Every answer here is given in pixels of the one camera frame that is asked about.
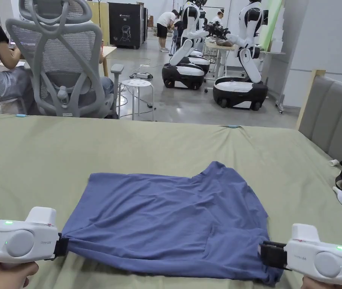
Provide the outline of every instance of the white t-shirt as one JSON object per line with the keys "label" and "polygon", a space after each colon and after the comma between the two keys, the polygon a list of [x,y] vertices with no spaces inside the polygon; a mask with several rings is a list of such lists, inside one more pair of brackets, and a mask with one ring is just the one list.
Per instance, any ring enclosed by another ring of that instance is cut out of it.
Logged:
{"label": "white t-shirt", "polygon": [[176,16],[172,12],[165,12],[162,15],[160,15],[159,19],[157,20],[157,23],[159,23],[161,26],[168,27],[171,23],[171,21],[175,21]]}
{"label": "white t-shirt", "polygon": [[218,15],[215,16],[211,22],[213,22],[215,24],[217,21],[219,22],[220,25],[222,25],[222,19],[219,18]]}

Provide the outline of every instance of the power adapter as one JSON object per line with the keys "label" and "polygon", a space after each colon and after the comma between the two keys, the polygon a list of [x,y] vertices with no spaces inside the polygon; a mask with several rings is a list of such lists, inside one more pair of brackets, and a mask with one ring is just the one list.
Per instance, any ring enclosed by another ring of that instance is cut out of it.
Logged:
{"label": "power adapter", "polygon": [[137,73],[136,74],[137,78],[142,78],[142,79],[152,79],[152,75],[149,73]]}

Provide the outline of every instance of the bed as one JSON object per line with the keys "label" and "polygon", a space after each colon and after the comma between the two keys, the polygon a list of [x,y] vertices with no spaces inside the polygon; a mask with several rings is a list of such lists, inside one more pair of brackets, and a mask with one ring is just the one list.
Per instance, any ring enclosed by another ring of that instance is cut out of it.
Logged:
{"label": "bed", "polygon": [[[292,224],[304,223],[317,226],[321,240],[342,244],[342,206],[331,189],[339,168],[329,160],[293,129],[0,115],[0,219],[22,220],[33,206],[53,207],[61,229],[91,173],[191,177],[219,161],[257,194],[273,241],[286,243]],[[264,288],[236,280],[134,275],[72,253],[39,266],[30,288]],[[300,288],[301,279],[285,272],[277,288]]]}

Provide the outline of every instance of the stool leg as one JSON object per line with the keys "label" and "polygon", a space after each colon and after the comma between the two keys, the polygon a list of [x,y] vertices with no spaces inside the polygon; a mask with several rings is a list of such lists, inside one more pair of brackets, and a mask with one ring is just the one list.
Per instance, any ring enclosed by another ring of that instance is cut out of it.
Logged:
{"label": "stool leg", "polygon": [[121,100],[121,96],[122,96],[122,84],[119,84],[119,117],[118,119],[120,119],[120,100]]}
{"label": "stool leg", "polygon": [[137,88],[137,118],[140,120],[140,87]]}
{"label": "stool leg", "polygon": [[154,86],[151,84],[152,88],[152,121],[155,121],[155,94],[154,94]]}
{"label": "stool leg", "polygon": [[132,120],[135,120],[135,87],[132,91]]}

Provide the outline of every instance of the human hand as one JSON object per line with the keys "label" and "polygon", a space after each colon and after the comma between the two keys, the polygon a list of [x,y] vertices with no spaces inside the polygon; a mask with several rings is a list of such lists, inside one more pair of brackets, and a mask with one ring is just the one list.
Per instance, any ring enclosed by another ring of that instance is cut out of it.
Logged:
{"label": "human hand", "polygon": [[38,265],[35,262],[20,264],[12,269],[4,269],[0,263],[0,289],[20,289],[29,284],[27,276],[35,275]]}
{"label": "human hand", "polygon": [[309,277],[303,277],[302,282],[301,289],[342,289],[342,285],[325,284]]}
{"label": "human hand", "polygon": [[14,49],[13,49],[13,56],[14,56],[15,58],[18,58],[18,60],[21,59],[21,51],[20,51],[20,49],[18,49],[17,46],[14,46]]}

